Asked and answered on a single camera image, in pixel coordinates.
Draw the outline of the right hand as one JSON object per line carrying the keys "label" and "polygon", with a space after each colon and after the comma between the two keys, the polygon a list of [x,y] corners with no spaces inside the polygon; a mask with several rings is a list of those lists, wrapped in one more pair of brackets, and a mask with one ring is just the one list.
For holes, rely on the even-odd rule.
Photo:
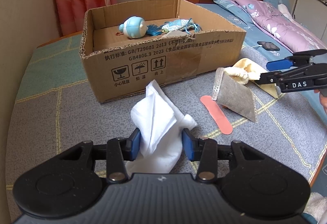
{"label": "right hand", "polygon": [[316,89],[314,90],[314,93],[319,94],[319,101],[320,104],[323,106],[325,113],[327,114],[327,97],[323,96],[320,92],[320,90]]}

